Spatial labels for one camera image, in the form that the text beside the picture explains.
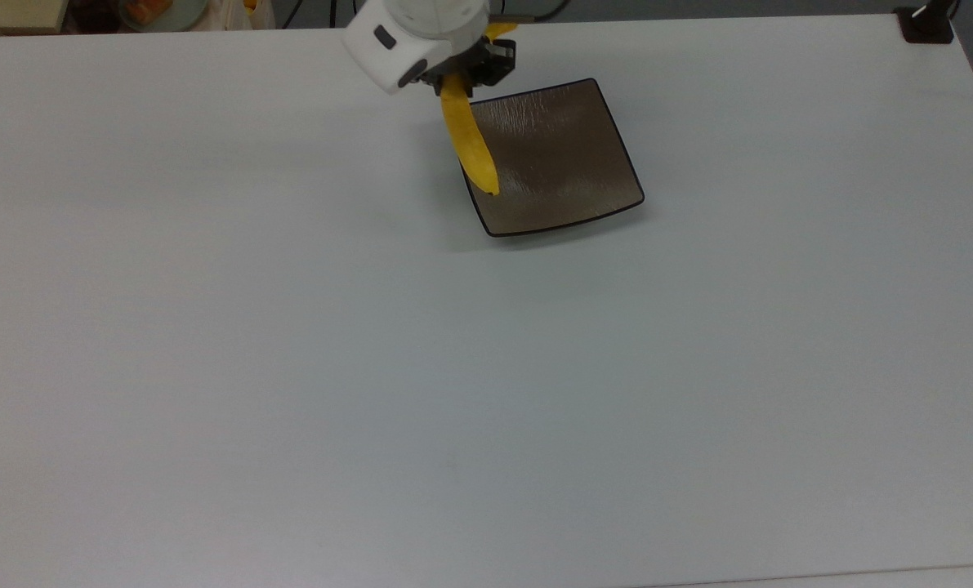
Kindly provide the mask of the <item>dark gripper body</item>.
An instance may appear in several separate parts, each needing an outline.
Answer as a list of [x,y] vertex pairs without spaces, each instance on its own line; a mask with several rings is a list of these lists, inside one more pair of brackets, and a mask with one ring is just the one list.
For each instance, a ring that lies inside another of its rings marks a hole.
[[487,47],[471,47],[452,58],[452,72],[460,79],[465,91],[492,87],[494,78],[493,53]]

